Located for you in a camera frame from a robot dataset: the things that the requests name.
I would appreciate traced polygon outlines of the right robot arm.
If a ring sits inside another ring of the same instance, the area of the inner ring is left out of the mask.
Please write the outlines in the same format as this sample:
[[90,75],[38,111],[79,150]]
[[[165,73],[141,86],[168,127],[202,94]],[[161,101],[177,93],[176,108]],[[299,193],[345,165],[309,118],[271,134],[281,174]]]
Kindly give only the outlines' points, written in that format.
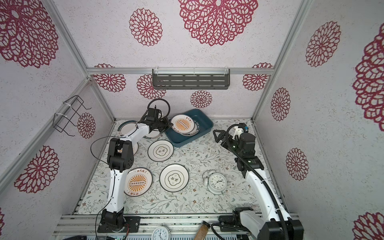
[[248,232],[250,240],[302,240],[302,223],[294,220],[280,203],[256,156],[256,137],[246,127],[233,127],[234,135],[229,130],[214,130],[214,138],[235,155],[237,168],[255,192],[261,213],[255,213],[251,207],[235,208],[231,216],[220,216],[217,224],[211,224],[213,233],[216,234],[215,227],[219,227],[222,232]]

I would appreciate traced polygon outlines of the brown cork-top bottle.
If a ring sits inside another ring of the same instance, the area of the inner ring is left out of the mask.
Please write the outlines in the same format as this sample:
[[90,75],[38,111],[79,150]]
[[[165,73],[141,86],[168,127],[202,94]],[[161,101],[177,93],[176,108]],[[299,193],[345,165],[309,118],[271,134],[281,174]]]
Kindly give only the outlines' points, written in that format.
[[204,240],[210,230],[211,225],[205,221],[200,224],[200,228],[194,236],[194,240]]

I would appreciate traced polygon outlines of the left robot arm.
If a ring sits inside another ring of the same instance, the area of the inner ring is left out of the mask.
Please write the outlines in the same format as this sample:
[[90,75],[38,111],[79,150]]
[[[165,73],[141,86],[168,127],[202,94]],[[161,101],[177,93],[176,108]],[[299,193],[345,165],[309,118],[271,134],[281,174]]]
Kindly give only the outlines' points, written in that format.
[[147,108],[133,130],[122,137],[111,138],[107,156],[111,181],[107,204],[101,210],[100,230],[121,232],[125,229],[124,189],[128,172],[134,164],[133,146],[154,130],[162,133],[170,128],[173,124],[168,115],[163,116],[157,108]]

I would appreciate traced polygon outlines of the grey wall shelf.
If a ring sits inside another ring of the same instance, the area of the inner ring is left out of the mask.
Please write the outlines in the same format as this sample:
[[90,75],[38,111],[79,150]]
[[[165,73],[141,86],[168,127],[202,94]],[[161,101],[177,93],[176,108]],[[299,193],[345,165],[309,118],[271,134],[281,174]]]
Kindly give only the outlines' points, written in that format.
[[231,71],[222,70],[152,70],[152,86],[156,90],[227,90]]

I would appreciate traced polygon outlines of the white clock at front edge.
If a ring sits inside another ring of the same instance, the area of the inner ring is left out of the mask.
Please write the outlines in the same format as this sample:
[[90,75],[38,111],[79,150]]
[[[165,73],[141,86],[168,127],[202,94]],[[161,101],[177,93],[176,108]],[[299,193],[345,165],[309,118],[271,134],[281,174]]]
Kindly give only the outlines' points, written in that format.
[[165,226],[159,226],[153,230],[151,240],[171,240],[171,231]]

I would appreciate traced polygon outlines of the green Hao Wei plate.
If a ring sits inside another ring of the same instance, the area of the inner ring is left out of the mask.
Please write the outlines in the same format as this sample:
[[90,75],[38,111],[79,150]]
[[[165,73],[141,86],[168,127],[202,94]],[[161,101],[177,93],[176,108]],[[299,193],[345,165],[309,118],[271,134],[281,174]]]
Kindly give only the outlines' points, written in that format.
[[144,136],[145,139],[156,139],[161,135],[161,133],[157,130],[153,130],[147,135]]
[[197,121],[195,121],[195,120],[194,120],[194,123],[195,123],[194,129],[190,133],[182,134],[183,136],[189,137],[189,136],[194,136],[194,135],[199,133],[199,131],[200,131],[200,124]]

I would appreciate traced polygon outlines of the white alarm clock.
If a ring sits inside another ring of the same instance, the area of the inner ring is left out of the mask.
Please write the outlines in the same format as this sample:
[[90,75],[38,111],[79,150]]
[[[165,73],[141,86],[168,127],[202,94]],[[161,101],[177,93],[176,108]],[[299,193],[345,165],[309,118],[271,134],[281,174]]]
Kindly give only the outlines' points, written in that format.
[[227,190],[226,177],[214,170],[205,171],[202,175],[204,186],[214,195],[223,195]]

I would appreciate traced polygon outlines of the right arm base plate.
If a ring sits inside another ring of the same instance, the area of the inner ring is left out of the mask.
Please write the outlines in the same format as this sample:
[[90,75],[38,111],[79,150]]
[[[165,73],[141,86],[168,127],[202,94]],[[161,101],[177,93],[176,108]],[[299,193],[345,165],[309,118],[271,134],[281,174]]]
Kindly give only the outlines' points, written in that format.
[[222,215],[218,218],[220,223],[220,231],[221,232],[233,232],[240,231],[242,226],[239,221],[233,215]]

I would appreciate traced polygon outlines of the white flower-pattern plate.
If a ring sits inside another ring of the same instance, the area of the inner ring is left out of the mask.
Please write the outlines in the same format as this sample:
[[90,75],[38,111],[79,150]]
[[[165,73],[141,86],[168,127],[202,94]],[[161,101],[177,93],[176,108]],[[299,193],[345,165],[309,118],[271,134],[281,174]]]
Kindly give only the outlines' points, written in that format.
[[189,171],[183,165],[171,164],[162,170],[160,185],[167,192],[176,193],[187,186],[189,179]]
[[148,157],[154,162],[164,162],[172,157],[174,146],[167,140],[158,140],[148,148]]

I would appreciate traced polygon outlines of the orange sunburst plate front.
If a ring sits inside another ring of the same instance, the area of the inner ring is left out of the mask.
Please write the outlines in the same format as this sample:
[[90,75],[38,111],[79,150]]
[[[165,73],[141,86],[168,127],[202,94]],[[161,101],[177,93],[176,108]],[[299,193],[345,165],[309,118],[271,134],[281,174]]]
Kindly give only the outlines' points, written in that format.
[[152,172],[146,168],[135,168],[128,172],[124,193],[129,197],[139,197],[152,186]]

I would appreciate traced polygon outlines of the orange sunburst plate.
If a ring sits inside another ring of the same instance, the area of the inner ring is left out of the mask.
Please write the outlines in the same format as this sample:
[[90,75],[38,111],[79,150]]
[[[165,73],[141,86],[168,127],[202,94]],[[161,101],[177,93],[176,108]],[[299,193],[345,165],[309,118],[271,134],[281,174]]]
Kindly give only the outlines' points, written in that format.
[[152,172],[146,168],[135,168],[128,172],[124,193],[129,197],[139,197],[152,186]]
[[176,115],[171,119],[172,129],[179,134],[189,134],[195,129],[194,120],[187,115]]
[[133,154],[135,155],[138,152],[138,150],[139,150],[139,144],[136,143],[133,145]]

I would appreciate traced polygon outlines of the teal plastic bin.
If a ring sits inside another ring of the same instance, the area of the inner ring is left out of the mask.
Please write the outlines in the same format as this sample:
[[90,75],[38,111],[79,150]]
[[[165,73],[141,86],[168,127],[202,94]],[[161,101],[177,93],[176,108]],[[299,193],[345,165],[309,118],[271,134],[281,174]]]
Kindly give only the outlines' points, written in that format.
[[214,126],[212,120],[199,109],[192,109],[184,112],[183,114],[194,120],[196,129],[191,133],[184,135],[175,132],[172,128],[168,129],[165,134],[176,148],[180,148],[200,137],[203,137],[205,134],[208,134]]

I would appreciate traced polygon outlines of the plain green-rim plate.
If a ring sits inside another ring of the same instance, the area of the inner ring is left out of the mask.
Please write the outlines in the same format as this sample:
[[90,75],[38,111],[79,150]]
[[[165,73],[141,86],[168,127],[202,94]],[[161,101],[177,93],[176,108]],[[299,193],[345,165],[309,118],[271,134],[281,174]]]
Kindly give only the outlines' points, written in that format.
[[129,120],[125,121],[118,127],[118,136],[122,137],[129,134],[131,131],[137,128],[137,121]]

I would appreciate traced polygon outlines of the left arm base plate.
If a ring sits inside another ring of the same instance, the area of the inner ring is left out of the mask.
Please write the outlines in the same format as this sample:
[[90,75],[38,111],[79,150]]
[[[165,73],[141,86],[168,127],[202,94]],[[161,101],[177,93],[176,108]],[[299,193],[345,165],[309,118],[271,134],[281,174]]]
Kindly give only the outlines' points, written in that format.
[[120,216],[115,220],[102,217],[97,228],[97,233],[137,233],[139,231],[140,222],[141,217]]

